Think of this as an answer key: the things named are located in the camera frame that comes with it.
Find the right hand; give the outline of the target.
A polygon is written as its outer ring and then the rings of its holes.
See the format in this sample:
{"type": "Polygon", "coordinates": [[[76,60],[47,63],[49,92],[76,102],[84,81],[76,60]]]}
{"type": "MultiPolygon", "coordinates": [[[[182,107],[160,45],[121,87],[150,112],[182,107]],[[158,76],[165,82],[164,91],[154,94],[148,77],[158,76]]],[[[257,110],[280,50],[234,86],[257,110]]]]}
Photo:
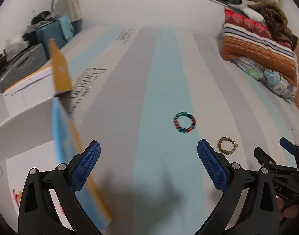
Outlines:
{"type": "Polygon", "coordinates": [[[279,220],[282,221],[284,218],[292,219],[295,218],[299,213],[299,205],[290,205],[290,203],[281,197],[277,197],[279,220]]]}

